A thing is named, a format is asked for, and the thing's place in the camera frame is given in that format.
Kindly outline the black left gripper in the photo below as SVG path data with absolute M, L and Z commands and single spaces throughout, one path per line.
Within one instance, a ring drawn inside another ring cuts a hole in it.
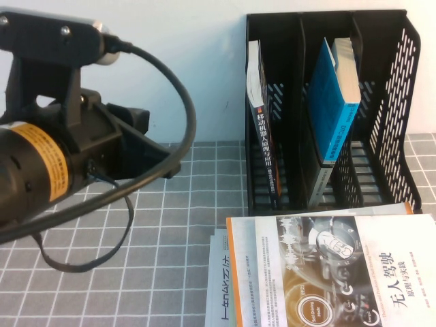
M 163 163 L 169 149 L 147 138 L 150 112 L 103 104 L 97 91 L 70 89 L 59 108 L 59 139 L 74 186 L 92 174 L 112 180 L 138 178 Z

